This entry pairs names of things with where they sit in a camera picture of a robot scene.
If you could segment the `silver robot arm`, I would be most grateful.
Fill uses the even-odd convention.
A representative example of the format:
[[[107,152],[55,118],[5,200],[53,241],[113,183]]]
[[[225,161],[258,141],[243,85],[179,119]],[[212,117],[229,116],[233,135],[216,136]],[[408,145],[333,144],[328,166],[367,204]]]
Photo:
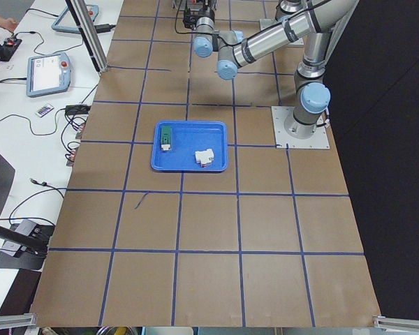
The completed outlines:
[[[200,1],[198,11],[184,7],[183,24],[192,30],[193,51],[202,58],[217,52],[216,71],[231,80],[240,68],[261,59],[280,47],[305,39],[304,54],[295,74],[297,102],[284,121],[285,131],[305,140],[319,127],[331,95],[323,84],[325,65],[342,34],[357,1],[280,1],[271,25],[245,37],[241,31],[215,28],[215,1]]]
[[[282,22],[285,18],[301,9],[301,0],[279,0],[276,6],[274,19],[278,22]]]

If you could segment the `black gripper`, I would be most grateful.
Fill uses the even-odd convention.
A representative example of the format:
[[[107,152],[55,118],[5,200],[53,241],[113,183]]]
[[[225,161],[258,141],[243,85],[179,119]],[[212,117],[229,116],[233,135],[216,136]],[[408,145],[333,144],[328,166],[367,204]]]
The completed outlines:
[[[211,20],[215,18],[216,0],[196,0],[198,6],[198,15],[200,17],[208,17]]]

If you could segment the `person forearm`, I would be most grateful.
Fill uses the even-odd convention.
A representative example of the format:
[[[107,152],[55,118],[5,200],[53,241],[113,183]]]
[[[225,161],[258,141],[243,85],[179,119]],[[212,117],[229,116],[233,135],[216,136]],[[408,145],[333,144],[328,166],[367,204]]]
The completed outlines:
[[[17,28],[19,22],[15,19],[9,17],[9,18],[3,18],[0,16],[0,27],[13,33],[14,30]]]

